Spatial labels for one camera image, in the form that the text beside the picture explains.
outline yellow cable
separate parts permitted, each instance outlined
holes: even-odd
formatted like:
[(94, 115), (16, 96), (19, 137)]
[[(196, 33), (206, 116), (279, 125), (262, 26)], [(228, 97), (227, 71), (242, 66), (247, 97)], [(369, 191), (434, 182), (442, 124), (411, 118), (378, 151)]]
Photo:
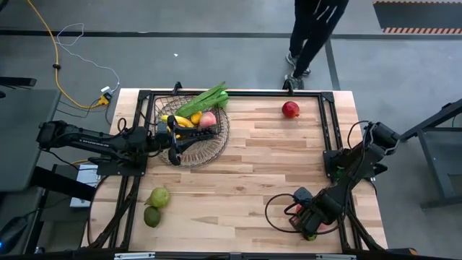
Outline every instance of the yellow cable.
[(88, 160), (78, 160), (78, 161), (75, 161), (73, 163), (71, 163), (72, 165), (76, 165), (76, 164), (82, 164), (82, 163), (86, 163), (88, 162)]
[[(48, 24), (45, 22), (45, 20), (43, 19), (42, 15), (40, 15), (40, 12), (35, 8), (34, 4), (30, 1), (30, 0), (27, 0), (27, 3), (29, 3), (30, 7), (32, 7), (32, 9), (34, 9), (34, 12), (37, 14), (37, 16), (40, 18), (40, 20), (42, 20), (42, 23), (43, 25), (45, 25), (46, 27), (46, 30), (48, 31), (48, 34), (50, 35), (51, 37), (51, 41), (53, 42), (53, 45), (55, 47), (55, 64), (56, 65), (59, 65), (59, 53), (58, 53), (58, 46), (56, 46), (56, 42), (55, 42), (55, 38), (53, 37), (53, 33), (51, 33), (51, 30), (48, 26)], [(89, 109), (89, 108), (97, 108), (99, 107), (100, 103), (97, 103), (96, 105), (80, 105), (78, 104), (77, 101), (73, 100), (71, 97), (69, 97), (69, 95), (67, 95), (67, 93), (63, 90), (63, 88), (60, 86), (59, 84), (59, 79), (58, 79), (58, 69), (55, 68), (55, 82), (56, 82), (56, 86), (59, 88), (59, 91), (61, 91), (61, 93), (63, 93), (63, 95), (68, 98), (70, 101), (72, 101), (76, 106), (80, 107), (80, 108), (86, 108), (86, 109)]]

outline round wire basket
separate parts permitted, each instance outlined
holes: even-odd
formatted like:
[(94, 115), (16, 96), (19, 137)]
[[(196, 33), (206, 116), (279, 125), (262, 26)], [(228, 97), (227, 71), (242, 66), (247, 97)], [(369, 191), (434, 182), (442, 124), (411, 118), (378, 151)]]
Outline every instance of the round wire basket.
[[(190, 102), (195, 96), (193, 95), (180, 95), (169, 97), (158, 97), (154, 101), (154, 119), (155, 124), (151, 126), (154, 130), (157, 122), (161, 121), (163, 115), (175, 115), (182, 105)], [(217, 119), (217, 124), (210, 127), (213, 134), (202, 136), (205, 138), (203, 141), (198, 141), (192, 144), (181, 155), (181, 164), (178, 167), (196, 167), (204, 165), (216, 159), (224, 150), (230, 138), (230, 121), (226, 112), (217, 106), (211, 107), (206, 111), (212, 112)], [(172, 163), (168, 160), (168, 149), (165, 149), (158, 155), (161, 160), (169, 165)]]

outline floor mat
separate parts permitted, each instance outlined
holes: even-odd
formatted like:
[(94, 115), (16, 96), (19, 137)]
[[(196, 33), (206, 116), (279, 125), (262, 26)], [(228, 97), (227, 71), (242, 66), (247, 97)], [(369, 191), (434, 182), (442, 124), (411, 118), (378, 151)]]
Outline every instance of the floor mat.
[(462, 33), (462, 3), (375, 1), (373, 4), (384, 33)]

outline concrete floor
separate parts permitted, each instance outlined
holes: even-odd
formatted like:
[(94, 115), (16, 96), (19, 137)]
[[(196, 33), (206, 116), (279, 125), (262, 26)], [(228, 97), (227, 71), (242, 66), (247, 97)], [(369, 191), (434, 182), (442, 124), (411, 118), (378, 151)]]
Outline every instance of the concrete floor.
[[(172, 33), (268, 33), (266, 38), (81, 38), (70, 49), (114, 68), (122, 87), (211, 87), (222, 80), (232, 88), (279, 89), (289, 72), (284, 55), (293, 17), (293, 0), (49, 0), (36, 1), (52, 30), (83, 22), (86, 30)], [(26, 1), (12, 1), (0, 13), (0, 29), (43, 30)], [(272, 38), (272, 33), (279, 33)], [(371, 0), (350, 1), (336, 35), (379, 35)], [(331, 41), (339, 86), (332, 86), (326, 50), (312, 63), (305, 80), (312, 90), (352, 90), (359, 118), (382, 121), (402, 133), (446, 103), (462, 97), (460, 40)], [(0, 36), (0, 74), (34, 77), (36, 88), (53, 89), (53, 46), (48, 37)], [(81, 103), (91, 103), (101, 88), (116, 83), (105, 70), (61, 51), (61, 84)], [(60, 109), (83, 114), (60, 105)], [(75, 118), (56, 113), (56, 120), (108, 131), (104, 113)], [(461, 120), (456, 119), (456, 126)], [(90, 155), (77, 149), (58, 151), (65, 160)], [(39, 164), (58, 163), (42, 155)], [(462, 206), (423, 212), (420, 202), (437, 198), (436, 188), (416, 139), (402, 144), (384, 160), (390, 168), (378, 176), (378, 201), (390, 248), (413, 247), (420, 254), (460, 258)], [(82, 230), (74, 225), (75, 233)], [(60, 233), (63, 223), (47, 227)], [(76, 240), (43, 242), (50, 250), (76, 248)]]

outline wooden table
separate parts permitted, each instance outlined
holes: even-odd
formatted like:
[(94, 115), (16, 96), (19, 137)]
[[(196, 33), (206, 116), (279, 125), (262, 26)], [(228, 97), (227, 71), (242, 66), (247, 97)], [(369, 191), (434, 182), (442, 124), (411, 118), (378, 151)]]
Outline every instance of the wooden table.
[[(116, 122), (127, 119), (131, 125), (139, 89), (122, 89), (111, 134), (118, 133)], [(353, 94), (334, 92), (343, 142), (351, 125), (358, 121)], [(300, 117), (285, 119), (282, 105), (295, 101)], [(199, 168), (177, 168), (158, 158), (148, 162), (136, 205), (131, 234), (131, 251), (239, 251), (336, 253), (341, 252), (339, 232), (319, 235), (306, 241), (300, 234), (281, 233), (266, 222), (265, 203), (273, 195), (293, 193), (306, 187), (313, 195), (329, 184), (323, 169), (325, 149), (318, 102), (309, 97), (231, 97), (226, 108), (230, 118), (230, 141), (214, 162)], [(326, 109), (328, 124), (331, 116)], [(351, 143), (361, 140), (357, 127)], [(98, 191), (91, 213), (93, 239), (113, 216), (121, 178), (109, 177)], [(144, 224), (145, 200), (152, 189), (165, 186), (171, 192), (162, 209), (158, 227)], [(371, 185), (361, 182), (353, 190), (357, 216), (373, 238), (386, 247), (377, 199)], [(291, 203), (281, 198), (269, 206), (271, 221), (291, 229), (283, 209)], [(124, 222), (121, 224), (119, 240)], [(351, 228), (347, 236), (353, 245)]]

